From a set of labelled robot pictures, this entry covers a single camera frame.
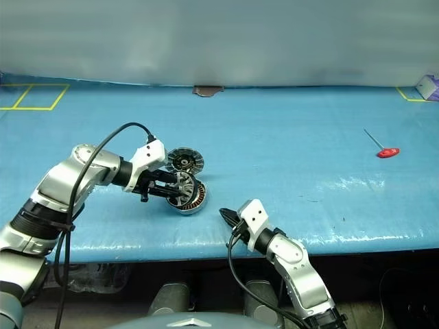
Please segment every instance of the silver robot arm segment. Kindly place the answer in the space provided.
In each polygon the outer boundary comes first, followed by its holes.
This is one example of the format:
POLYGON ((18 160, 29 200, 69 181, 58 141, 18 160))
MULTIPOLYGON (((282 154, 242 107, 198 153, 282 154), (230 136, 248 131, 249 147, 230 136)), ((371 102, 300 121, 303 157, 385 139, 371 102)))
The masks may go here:
MULTIPOLYGON (((94 146, 87 144, 75 147, 69 158, 49 170, 35 188, 31 200, 52 210, 66 212, 73 185, 94 150, 94 146)), ((73 214, 81 208, 95 185, 109 185, 112 182, 120 165, 121 159, 116 154, 104 150, 98 153, 81 181, 73 214)))
POLYGON ((237 216, 248 226, 248 249, 258 250, 274 265, 298 315, 312 328, 345 328, 346 318, 335 309, 322 278, 309 262, 305 246, 279 229, 270 230, 267 212, 258 199, 246 202, 237 216))

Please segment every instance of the dark floor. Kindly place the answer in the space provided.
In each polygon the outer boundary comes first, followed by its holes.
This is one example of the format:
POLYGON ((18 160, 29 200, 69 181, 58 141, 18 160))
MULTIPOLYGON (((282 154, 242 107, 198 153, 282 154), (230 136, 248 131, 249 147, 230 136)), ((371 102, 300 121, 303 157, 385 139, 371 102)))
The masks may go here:
MULTIPOLYGON (((340 312, 348 316, 348 329, 380 329, 380 281, 385 309, 383 328, 428 329, 439 328, 438 256, 438 251, 405 252, 322 256, 311 262, 340 312)), ((278 291, 280 278, 266 260, 236 260, 236 267, 242 278, 264 278, 278 291)), ((130 280, 119 293, 70 293, 62 328, 105 328, 146 316, 162 284, 175 281, 189 283, 195 311, 242 314, 243 294, 225 260, 142 263, 133 265, 130 280)), ((53 328, 59 297, 59 289, 45 289, 36 302, 26 307, 23 328, 53 328)), ((286 294, 281 305, 290 307, 286 294)))

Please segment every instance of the blue table surface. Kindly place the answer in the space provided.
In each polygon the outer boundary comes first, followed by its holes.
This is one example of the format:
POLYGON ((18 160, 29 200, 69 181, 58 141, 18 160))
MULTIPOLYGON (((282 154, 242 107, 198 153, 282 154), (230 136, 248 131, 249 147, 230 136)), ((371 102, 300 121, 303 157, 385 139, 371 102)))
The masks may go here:
MULTIPOLYGON (((0 111, 0 224, 75 145, 98 144, 129 121, 168 150, 197 149, 209 189, 205 208, 185 217, 159 197, 144 204, 117 186, 97 187, 75 221, 74 263, 225 257, 230 228, 218 210, 250 198, 311 254, 439 247, 439 103, 406 101, 395 88, 226 89, 201 98, 189 88, 67 83, 52 111, 0 111), (364 128, 400 154, 376 157, 364 128)), ((0 89, 0 102, 17 89, 0 89)), ((37 89, 23 104, 47 106, 59 92, 37 89)), ((133 128, 106 149, 130 159, 144 142, 133 128)), ((242 244, 235 253, 255 256, 242 244)))

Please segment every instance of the black cable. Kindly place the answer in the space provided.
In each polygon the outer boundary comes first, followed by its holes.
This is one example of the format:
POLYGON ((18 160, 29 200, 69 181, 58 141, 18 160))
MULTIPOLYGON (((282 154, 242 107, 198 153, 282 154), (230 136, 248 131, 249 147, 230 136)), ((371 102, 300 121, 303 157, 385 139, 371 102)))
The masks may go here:
POLYGON ((238 278, 238 275, 235 272, 235 267, 233 266, 232 262, 232 248, 233 248, 233 239, 237 237, 237 240, 241 237, 241 233, 236 234, 236 231, 239 229, 239 224, 236 226, 235 230, 232 232, 232 235, 230 236, 230 240, 227 244, 227 261, 228 266, 230 267, 230 271, 232 272, 233 278, 236 280, 238 285, 250 296, 252 296, 255 300, 260 302, 261 304, 267 306, 268 308, 271 308, 274 312, 286 317, 290 321, 292 321, 294 324, 296 324, 300 329, 311 329, 311 327, 308 326, 308 324, 303 321, 298 315, 295 315, 293 313, 286 312, 284 310, 281 310, 279 307, 276 307, 275 305, 271 305, 269 302, 263 300, 258 295, 253 293, 249 288, 245 286, 244 283, 238 278))
POLYGON ((66 232, 61 233, 60 238, 58 239, 58 244, 56 246, 56 253, 55 253, 55 261, 54 261, 54 277, 56 283, 58 283, 61 287, 64 285, 62 282, 62 279, 60 277, 60 255, 61 255, 61 248, 62 244, 64 243, 64 237, 66 236, 66 232))
MULTIPOLYGON (((111 141, 122 130, 124 130, 128 127, 132 127, 132 126, 137 126, 137 127, 140 127, 141 129, 143 129, 146 132, 146 134, 148 135, 148 142, 154 140, 154 136, 151 134, 151 132, 144 125, 137 123, 137 122, 126 123, 126 124, 120 126, 119 128, 117 128, 111 134, 109 134, 95 148, 95 151, 90 155, 90 158, 85 162, 78 178, 76 179, 75 184, 73 185, 73 188, 72 188, 71 194, 70 194, 69 207, 67 208, 66 225, 71 225, 73 222, 73 208, 75 206, 76 194, 78 192, 78 189, 79 189, 79 186, 81 184, 82 179, 84 178, 88 168, 91 166, 91 163, 94 161, 96 156, 99 154, 99 152, 104 148, 104 146, 109 141, 111 141)), ((64 247, 64 268, 63 268, 62 280, 59 278, 59 274, 58 274, 58 279, 60 279, 60 281, 62 282, 62 293, 61 293, 60 303, 58 305, 58 312, 56 313, 55 329, 59 329, 60 324, 61 324, 62 312, 64 311, 64 303, 66 300, 67 288, 69 286, 70 237, 71 237, 71 231, 66 231, 65 232, 65 247, 64 247)), ((59 257, 60 257, 59 254, 60 254, 60 252, 58 253, 58 248, 57 248, 57 255, 58 255, 57 263, 58 264, 59 264, 59 257)))
POLYGON ((236 238, 236 239, 233 241, 233 243, 232 243, 232 247, 234 247, 234 246, 237 244, 238 241, 239 241, 239 238, 236 238))

